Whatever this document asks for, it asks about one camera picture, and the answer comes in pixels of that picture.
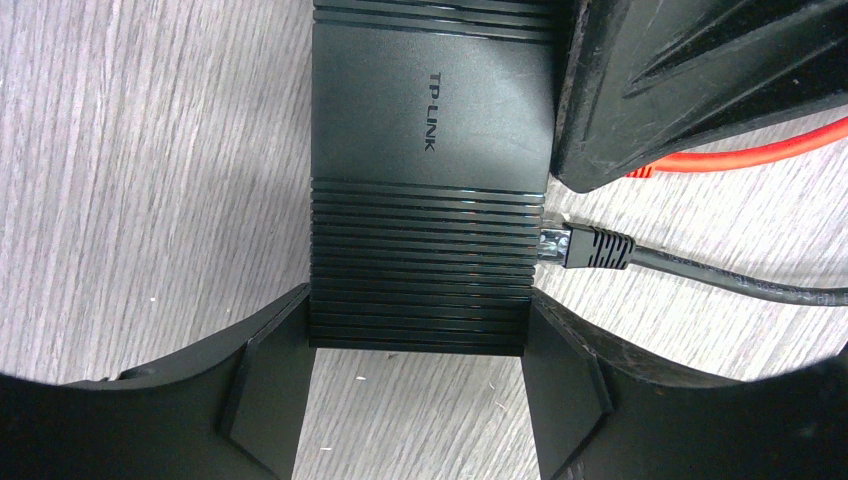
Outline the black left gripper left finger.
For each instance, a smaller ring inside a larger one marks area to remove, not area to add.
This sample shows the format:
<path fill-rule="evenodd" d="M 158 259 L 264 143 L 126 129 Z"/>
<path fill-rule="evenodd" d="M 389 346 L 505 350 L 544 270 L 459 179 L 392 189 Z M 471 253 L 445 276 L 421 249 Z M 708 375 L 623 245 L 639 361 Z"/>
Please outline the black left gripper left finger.
<path fill-rule="evenodd" d="M 309 288 L 114 380 L 1 378 L 5 479 L 288 479 L 315 352 Z"/>

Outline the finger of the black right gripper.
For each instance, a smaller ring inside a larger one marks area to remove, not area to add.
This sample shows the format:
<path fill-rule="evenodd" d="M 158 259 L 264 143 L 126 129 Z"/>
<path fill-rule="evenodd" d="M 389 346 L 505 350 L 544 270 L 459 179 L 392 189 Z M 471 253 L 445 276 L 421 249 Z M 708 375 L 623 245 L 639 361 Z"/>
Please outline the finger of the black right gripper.
<path fill-rule="evenodd" d="M 587 193 L 665 155 L 843 106 L 843 1 L 574 1 L 551 175 Z"/>

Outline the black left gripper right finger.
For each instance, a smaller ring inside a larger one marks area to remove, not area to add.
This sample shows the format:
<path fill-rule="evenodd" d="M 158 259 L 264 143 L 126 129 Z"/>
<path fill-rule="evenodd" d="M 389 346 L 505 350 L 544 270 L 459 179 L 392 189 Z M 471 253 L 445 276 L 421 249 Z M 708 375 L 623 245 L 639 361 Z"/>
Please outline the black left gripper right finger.
<path fill-rule="evenodd" d="M 843 479 L 847 355 L 756 381 L 653 354 L 536 292 L 521 359 L 545 479 Z"/>

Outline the black network switch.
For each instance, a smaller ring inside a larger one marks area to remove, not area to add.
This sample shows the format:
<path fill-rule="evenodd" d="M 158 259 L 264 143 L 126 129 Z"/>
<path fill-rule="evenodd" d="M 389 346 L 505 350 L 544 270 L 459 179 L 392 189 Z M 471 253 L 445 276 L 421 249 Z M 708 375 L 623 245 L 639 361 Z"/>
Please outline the black network switch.
<path fill-rule="evenodd" d="M 317 348 L 519 356 L 554 137 L 553 1 L 318 1 Z"/>

